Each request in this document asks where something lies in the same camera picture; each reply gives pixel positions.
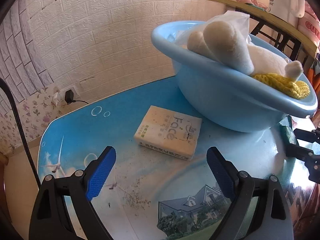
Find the metal screw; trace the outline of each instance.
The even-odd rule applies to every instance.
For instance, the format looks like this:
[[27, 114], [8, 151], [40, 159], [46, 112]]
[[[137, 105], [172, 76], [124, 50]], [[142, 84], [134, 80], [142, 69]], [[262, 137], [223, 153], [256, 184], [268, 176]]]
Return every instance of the metal screw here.
[[47, 175], [47, 176], [45, 176], [45, 178], [44, 178], [46, 181], [49, 181], [49, 180], [51, 180], [52, 179], [52, 175]]
[[77, 170], [77, 171], [75, 172], [75, 175], [76, 175], [77, 177], [82, 176], [82, 175], [83, 175], [83, 170]]
[[278, 181], [278, 178], [277, 178], [276, 176], [273, 176], [273, 175], [270, 177], [270, 179], [271, 179], [273, 182], [277, 182], [277, 181]]
[[239, 172], [239, 175], [240, 175], [241, 177], [243, 177], [243, 178], [248, 177], [248, 173], [246, 173], [245, 171], [240, 171], [240, 172]]

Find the house illustration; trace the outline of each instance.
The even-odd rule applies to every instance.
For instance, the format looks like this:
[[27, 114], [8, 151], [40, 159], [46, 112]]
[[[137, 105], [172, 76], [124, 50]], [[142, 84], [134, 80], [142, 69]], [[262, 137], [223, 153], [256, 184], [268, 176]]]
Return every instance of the house illustration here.
[[[191, 224], [195, 224], [198, 213], [205, 206], [212, 206], [222, 199], [225, 199], [225, 197], [219, 187], [205, 185], [194, 196], [189, 195], [184, 198], [159, 201], [158, 221], [162, 217], [175, 213], [178, 218], [185, 217], [191, 221]], [[220, 213], [219, 210], [211, 210], [206, 215], [208, 219], [215, 219], [220, 216]]]

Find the brick wallpaper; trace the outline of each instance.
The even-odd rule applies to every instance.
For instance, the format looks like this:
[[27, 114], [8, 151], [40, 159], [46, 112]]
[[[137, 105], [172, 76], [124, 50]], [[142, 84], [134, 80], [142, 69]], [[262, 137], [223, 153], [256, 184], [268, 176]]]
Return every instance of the brick wallpaper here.
[[1, 25], [0, 71], [18, 102], [52, 81], [97, 100], [174, 74], [151, 44], [156, 26], [224, 10], [206, 0], [18, 0]]
[[[26, 0], [17, 0], [0, 25], [0, 77], [17, 104], [53, 82], [33, 41], [28, 19]], [[1, 90], [0, 114], [10, 109]]]
[[[200, 18], [198, 1], [26, 0], [26, 7], [33, 42], [54, 83], [93, 101], [174, 75], [171, 60], [151, 44], [151, 31]], [[218, 5], [205, 17], [223, 10]]]

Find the black cable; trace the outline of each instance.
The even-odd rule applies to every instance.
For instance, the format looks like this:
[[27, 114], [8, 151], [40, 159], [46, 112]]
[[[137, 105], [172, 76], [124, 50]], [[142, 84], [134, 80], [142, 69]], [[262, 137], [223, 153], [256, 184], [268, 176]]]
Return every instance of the black cable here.
[[82, 101], [82, 100], [73, 100], [72, 102], [73, 102], [73, 103], [74, 103], [74, 102], [84, 102], [84, 103], [86, 103], [87, 105], [89, 104], [88, 102]]
[[28, 143], [27, 143], [26, 137], [24, 135], [24, 131], [23, 131], [23, 128], [22, 128], [22, 124], [21, 124], [21, 121], [20, 121], [20, 117], [19, 117], [19, 114], [18, 114], [18, 109], [17, 109], [16, 103], [14, 101], [14, 98], [13, 98], [13, 95], [12, 95], [12, 93], [10, 91], [10, 88], [8, 87], [6, 82], [4, 82], [4, 80], [2, 78], [0, 78], [0, 88], [4, 91], [4, 93], [6, 94], [8, 100], [10, 102], [10, 105], [11, 105], [11, 108], [12, 108], [12, 111], [13, 111], [13, 115], [14, 115], [14, 118], [16, 119], [17, 127], [18, 127], [18, 130], [19, 130], [20, 136], [21, 136], [21, 140], [22, 140], [22, 144], [23, 144], [24, 150], [25, 150], [25, 152], [27, 154], [30, 166], [32, 168], [33, 175], [35, 176], [36, 182], [38, 184], [38, 188], [40, 188], [41, 182], [40, 182], [40, 179], [39, 179], [35, 164], [33, 163], [33, 160], [32, 160], [31, 154], [30, 154], [30, 150], [29, 150], [29, 147], [28, 147]]

